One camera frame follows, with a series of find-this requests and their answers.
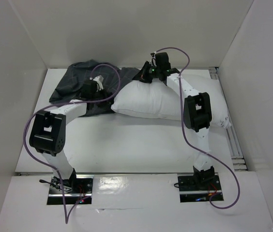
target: white pillow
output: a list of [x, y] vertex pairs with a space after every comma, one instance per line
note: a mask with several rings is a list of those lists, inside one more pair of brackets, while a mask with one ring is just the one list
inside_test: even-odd
[[[211, 125], [231, 126], [228, 108], [218, 80], [199, 75], [182, 74], [188, 83], [210, 96]], [[124, 115], [144, 118], [181, 119], [180, 97], [164, 83], [153, 79], [151, 84], [132, 81], [117, 94], [111, 109]]]

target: dark fabric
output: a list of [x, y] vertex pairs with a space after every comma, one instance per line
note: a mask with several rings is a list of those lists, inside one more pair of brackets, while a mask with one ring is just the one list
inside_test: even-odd
[[[95, 60], [89, 60], [87, 62], [79, 62], [72, 64], [68, 67], [67, 72], [60, 80], [55, 91], [51, 95], [49, 102], [52, 104], [69, 102], [75, 99], [79, 95], [83, 82], [89, 80], [91, 71], [99, 64]], [[133, 77], [139, 72], [137, 68], [122, 68], [121, 70], [113, 66], [121, 78], [121, 89], [128, 83], [130, 83]], [[113, 94], [118, 86], [118, 77], [114, 70], [109, 67], [102, 66], [97, 68], [92, 74], [93, 77], [101, 75], [103, 77], [103, 87], [109, 95]], [[90, 106], [90, 109], [84, 116], [93, 116], [99, 114], [113, 113], [111, 110], [112, 101], [106, 104], [94, 104]]]

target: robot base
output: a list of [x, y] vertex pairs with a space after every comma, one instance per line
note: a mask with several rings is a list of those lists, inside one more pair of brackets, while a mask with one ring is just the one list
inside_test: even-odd
[[212, 201], [224, 200], [218, 175], [215, 175], [214, 178], [202, 184], [196, 183], [192, 174], [179, 175], [178, 181], [174, 186], [180, 191], [181, 203], [207, 202], [212, 195], [214, 195]]
[[[47, 205], [60, 205], [62, 192], [59, 185], [56, 185], [56, 178], [52, 178], [52, 185], [49, 186]], [[64, 193], [66, 204], [75, 204], [80, 199], [87, 197], [79, 204], [91, 204], [93, 176], [77, 175], [73, 181], [73, 189], [67, 189]]]

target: white wall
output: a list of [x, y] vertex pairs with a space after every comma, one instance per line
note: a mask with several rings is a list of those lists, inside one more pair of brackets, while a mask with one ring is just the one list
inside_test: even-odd
[[219, 75], [241, 148], [273, 218], [273, 0], [255, 0]]
[[218, 66], [253, 0], [11, 1], [46, 65], [64, 68], [91, 58], [139, 67], [166, 46], [187, 51], [191, 67]]
[[0, 210], [46, 66], [7, 0], [0, 0]]

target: white tabletop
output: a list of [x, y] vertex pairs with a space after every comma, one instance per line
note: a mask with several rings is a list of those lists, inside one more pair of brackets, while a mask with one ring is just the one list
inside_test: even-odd
[[[273, 223], [255, 172], [237, 172], [241, 195], [228, 210], [209, 202], [180, 203], [176, 174], [107, 175], [93, 179], [92, 204], [77, 206], [64, 224], [62, 205], [46, 205], [50, 176], [14, 176], [0, 214], [0, 232], [273, 232]], [[220, 174], [232, 203], [231, 174]]]
[[[35, 111], [49, 105], [49, 97], [66, 69], [49, 69]], [[208, 70], [185, 70], [210, 78]], [[196, 136], [186, 130], [187, 138], [197, 144]], [[210, 127], [212, 154], [233, 168], [226, 130]], [[33, 148], [39, 159], [44, 159]], [[182, 137], [179, 121], [145, 119], [109, 114], [77, 118], [66, 129], [65, 154], [76, 172], [83, 173], [192, 173], [196, 153]], [[214, 162], [217, 172], [225, 172]], [[16, 172], [51, 172], [34, 161], [23, 148]]]

